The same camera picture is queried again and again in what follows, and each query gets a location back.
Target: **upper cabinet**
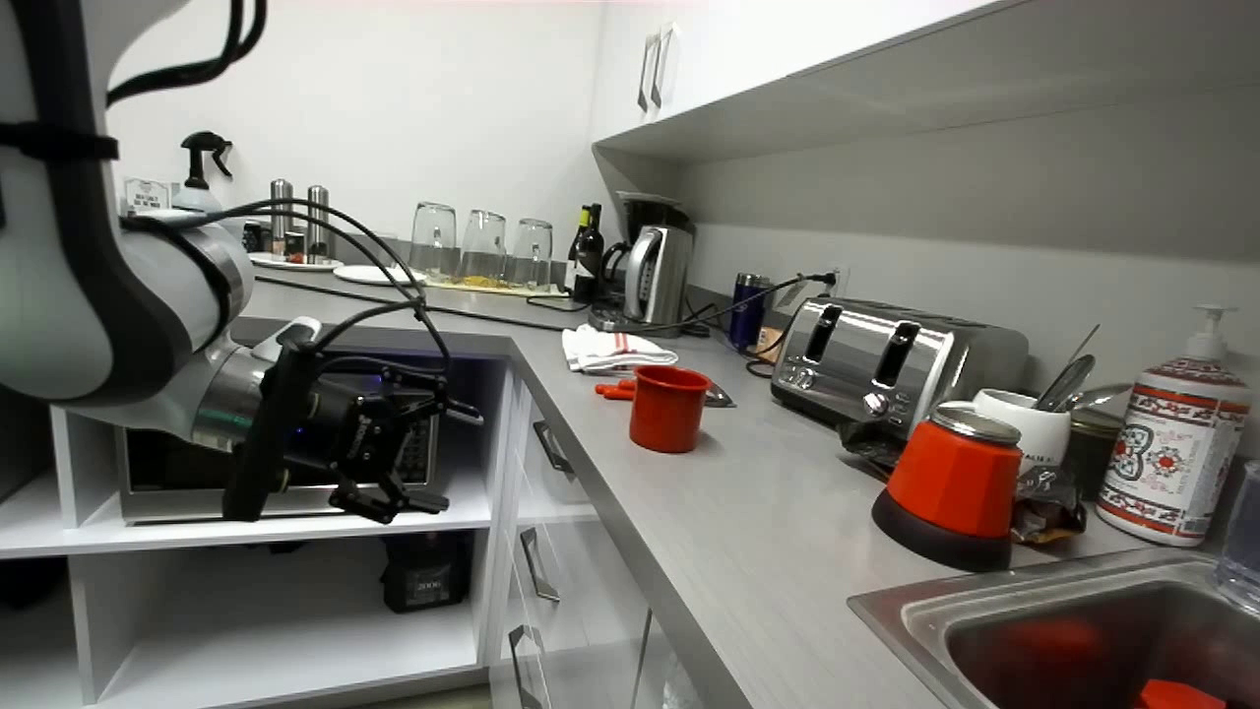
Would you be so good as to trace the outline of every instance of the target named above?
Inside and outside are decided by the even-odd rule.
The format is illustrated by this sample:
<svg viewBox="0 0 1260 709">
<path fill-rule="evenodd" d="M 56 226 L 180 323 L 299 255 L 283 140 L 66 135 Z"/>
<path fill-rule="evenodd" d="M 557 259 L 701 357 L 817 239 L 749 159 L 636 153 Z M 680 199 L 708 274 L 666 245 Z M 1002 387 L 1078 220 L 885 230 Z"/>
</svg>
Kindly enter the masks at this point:
<svg viewBox="0 0 1260 709">
<path fill-rule="evenodd" d="M 712 0 L 606 5 L 595 73 L 595 138 L 712 100 L 705 89 L 708 5 Z"/>
<path fill-rule="evenodd" d="M 992 0 L 612 0 L 595 138 L 691 115 Z"/>
<path fill-rule="evenodd" d="M 679 66 L 661 69 L 666 105 L 621 117 L 595 109 L 604 153 L 722 163 L 863 135 L 1260 85 L 1255 0 L 708 0 L 666 6 L 680 16 L 666 54 Z M 612 43 L 625 16 L 653 12 L 612 5 L 604 39 Z M 600 93 L 606 105 L 636 100 L 629 85 L 614 85 L 614 73 L 604 73 Z"/>
</svg>

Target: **toaster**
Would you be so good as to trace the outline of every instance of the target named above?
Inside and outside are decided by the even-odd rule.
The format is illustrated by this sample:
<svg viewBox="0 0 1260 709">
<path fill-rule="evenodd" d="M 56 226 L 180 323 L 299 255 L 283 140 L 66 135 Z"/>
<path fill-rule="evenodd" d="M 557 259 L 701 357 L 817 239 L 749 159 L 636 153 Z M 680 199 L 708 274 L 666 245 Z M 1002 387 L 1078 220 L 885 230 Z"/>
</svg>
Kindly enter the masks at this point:
<svg viewBox="0 0 1260 709">
<path fill-rule="evenodd" d="M 797 310 L 771 392 L 788 410 L 838 427 L 843 437 L 855 423 L 884 423 L 889 437 L 905 441 L 940 396 L 974 396 L 981 387 L 1022 391 L 1023 383 L 1028 337 L 1022 332 L 835 301 Z"/>
</svg>

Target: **stainless steel sink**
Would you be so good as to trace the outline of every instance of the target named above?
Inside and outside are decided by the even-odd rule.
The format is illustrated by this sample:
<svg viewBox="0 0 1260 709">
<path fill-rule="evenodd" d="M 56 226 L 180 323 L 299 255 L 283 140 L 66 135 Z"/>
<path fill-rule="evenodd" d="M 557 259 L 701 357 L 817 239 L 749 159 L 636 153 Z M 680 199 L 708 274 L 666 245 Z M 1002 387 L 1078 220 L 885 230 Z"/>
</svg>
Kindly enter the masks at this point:
<svg viewBox="0 0 1260 709">
<path fill-rule="evenodd" d="M 1149 676 L 1260 709 L 1260 613 L 1216 557 L 1128 551 L 855 595 L 940 704 L 1133 704 Z"/>
</svg>

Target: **red cup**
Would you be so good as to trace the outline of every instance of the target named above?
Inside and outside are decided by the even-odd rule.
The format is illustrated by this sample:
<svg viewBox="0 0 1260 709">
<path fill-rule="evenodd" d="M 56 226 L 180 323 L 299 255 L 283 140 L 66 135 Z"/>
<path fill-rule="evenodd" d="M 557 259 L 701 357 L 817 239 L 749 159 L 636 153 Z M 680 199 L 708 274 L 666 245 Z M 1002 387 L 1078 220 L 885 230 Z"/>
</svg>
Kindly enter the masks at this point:
<svg viewBox="0 0 1260 709">
<path fill-rule="evenodd" d="M 708 378 L 679 368 L 642 368 L 629 410 L 629 441 L 687 452 L 698 446 Z"/>
</svg>

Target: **white wall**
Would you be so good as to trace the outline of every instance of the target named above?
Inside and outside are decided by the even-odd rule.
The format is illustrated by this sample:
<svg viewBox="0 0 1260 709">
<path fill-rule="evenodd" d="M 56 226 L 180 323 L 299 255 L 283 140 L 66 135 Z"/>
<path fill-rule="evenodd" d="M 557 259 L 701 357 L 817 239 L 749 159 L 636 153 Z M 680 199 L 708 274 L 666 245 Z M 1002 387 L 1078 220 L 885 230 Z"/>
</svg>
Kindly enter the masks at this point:
<svg viewBox="0 0 1260 709">
<path fill-rule="evenodd" d="M 1216 301 L 1260 391 L 1260 89 L 722 163 L 695 197 L 705 287 L 835 265 L 846 295 L 1022 328 L 1040 370 L 1103 323 L 1095 383 Z"/>
<path fill-rule="evenodd" d="M 190 0 L 144 35 L 116 77 L 217 54 L 225 0 Z M 237 140 L 222 199 L 272 177 L 326 185 L 337 205 L 406 232 L 414 199 L 544 215 L 572 239 L 600 199 L 590 77 L 600 0 L 272 0 L 268 39 L 222 81 L 120 101 L 110 130 L 134 177 L 186 177 L 180 138 Z"/>
</svg>

